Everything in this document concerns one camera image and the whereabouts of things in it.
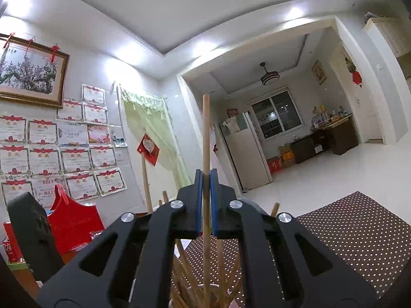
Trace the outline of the red gift bag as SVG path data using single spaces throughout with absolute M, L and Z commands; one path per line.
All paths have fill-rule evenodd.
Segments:
M 54 195 L 48 221 L 59 254 L 91 242 L 91 233 L 105 230 L 95 205 L 84 206 L 77 203 L 60 184 L 55 185 Z

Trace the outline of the dark wooden desk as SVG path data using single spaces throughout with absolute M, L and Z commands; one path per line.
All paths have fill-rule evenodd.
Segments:
M 296 164 L 329 150 L 332 150 L 334 155 L 341 156 L 358 145 L 352 114 L 327 126 L 314 129 L 309 135 L 290 144 Z

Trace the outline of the green curtain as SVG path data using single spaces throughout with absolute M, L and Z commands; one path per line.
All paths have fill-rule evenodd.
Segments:
M 138 95 L 127 90 L 121 91 L 121 97 L 131 134 L 137 141 L 141 141 L 146 133 L 159 147 L 160 164 L 171 171 L 177 188 L 190 185 L 192 180 L 173 140 L 174 133 L 169 126 L 171 118 L 164 99 L 151 94 Z

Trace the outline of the ceiling fan lamp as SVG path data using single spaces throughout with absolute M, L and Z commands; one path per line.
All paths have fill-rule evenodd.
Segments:
M 264 69 L 265 74 L 262 75 L 260 81 L 262 85 L 269 85 L 272 82 L 280 79 L 280 75 L 277 71 L 268 71 L 265 62 L 261 62 L 260 66 Z

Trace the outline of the white refrigerator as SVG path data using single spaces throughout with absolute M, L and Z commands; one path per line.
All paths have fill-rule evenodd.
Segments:
M 248 112 L 240 113 L 220 124 L 242 191 L 272 183 L 256 128 Z

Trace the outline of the red cardboard box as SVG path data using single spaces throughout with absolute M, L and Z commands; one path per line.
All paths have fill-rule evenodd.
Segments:
M 279 172 L 283 168 L 282 158 L 280 156 L 267 159 L 267 165 L 271 174 Z

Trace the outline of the framed blossom painting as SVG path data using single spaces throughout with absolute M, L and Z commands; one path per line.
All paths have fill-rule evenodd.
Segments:
M 70 56 L 14 33 L 1 35 L 1 99 L 60 109 Z

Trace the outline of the red diamond wall decoration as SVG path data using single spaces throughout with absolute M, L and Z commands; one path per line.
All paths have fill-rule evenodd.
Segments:
M 148 134 L 145 133 L 142 137 L 142 140 L 137 147 L 137 152 L 139 152 L 139 154 L 141 155 L 144 155 L 145 159 L 152 166 L 156 166 L 158 157 L 160 155 L 160 149 L 148 136 Z

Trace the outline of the window with bars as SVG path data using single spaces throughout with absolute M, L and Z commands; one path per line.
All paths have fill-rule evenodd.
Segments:
M 264 139 L 302 126 L 297 107 L 288 90 L 251 105 Z

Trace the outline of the orange cardboard box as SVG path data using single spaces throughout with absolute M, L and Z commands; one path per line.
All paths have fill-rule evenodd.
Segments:
M 280 145 L 278 151 L 282 160 L 282 168 L 289 168 L 296 164 L 295 155 L 291 149 L 290 143 Z

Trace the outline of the chopstick leaning in cup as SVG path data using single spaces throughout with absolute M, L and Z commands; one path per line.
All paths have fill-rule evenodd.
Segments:
M 272 208 L 272 211 L 271 211 L 271 214 L 270 214 L 272 217 L 275 217 L 277 215 L 277 213 L 279 211 L 279 207 L 280 207 L 279 202 L 275 202 L 274 207 Z

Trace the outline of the red door hanging ornament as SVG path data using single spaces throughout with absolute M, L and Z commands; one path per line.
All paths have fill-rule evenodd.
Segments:
M 349 58 L 345 57 L 345 64 L 347 66 L 349 73 L 351 73 L 352 82 L 358 85 L 359 87 L 362 87 L 362 77 L 354 63 Z

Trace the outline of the brown dotted placemat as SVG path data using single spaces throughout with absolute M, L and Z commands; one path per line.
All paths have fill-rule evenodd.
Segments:
M 410 225 L 363 193 L 298 221 L 374 288 L 382 307 L 410 307 Z

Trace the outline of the chopstick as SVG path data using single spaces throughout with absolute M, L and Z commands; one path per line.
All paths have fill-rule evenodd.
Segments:
M 142 153 L 142 176 L 143 176 L 143 184 L 144 184 L 144 193 L 146 198 L 146 207 L 148 214 L 153 212 L 153 205 L 151 201 L 151 193 L 148 183 L 148 175 L 147 175 L 147 168 L 146 168 L 146 157 L 145 154 Z
M 177 263 L 176 269 L 180 272 L 179 277 L 185 276 L 187 278 L 197 302 L 197 307 L 203 307 L 203 305 L 205 304 L 203 292 L 198 286 L 198 282 L 192 272 L 192 267 L 188 262 L 188 258 L 185 254 L 183 244 L 179 238 L 175 240 L 175 246 L 178 249 L 179 257 L 176 257 L 175 255 L 173 255 L 173 257 L 175 259 L 175 262 Z
M 272 211 L 271 211 L 271 214 L 270 214 L 272 217 L 275 217 L 277 215 L 277 213 L 279 211 L 279 207 L 280 207 L 279 202 L 275 202 L 274 207 L 272 208 Z
M 217 263 L 218 263 L 218 279 L 219 279 L 219 298 L 218 307 L 224 308 L 226 297 L 226 282 L 224 268 L 224 241 L 217 239 Z
M 211 307 L 210 292 L 210 96 L 203 95 L 203 294 Z
M 169 197 L 165 190 L 162 191 L 162 197 L 163 197 L 164 203 L 169 203 Z

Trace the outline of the small framed wall picture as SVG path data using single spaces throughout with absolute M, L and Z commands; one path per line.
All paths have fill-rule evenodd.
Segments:
M 319 85 L 322 85 L 328 78 L 319 60 L 313 64 L 311 71 Z

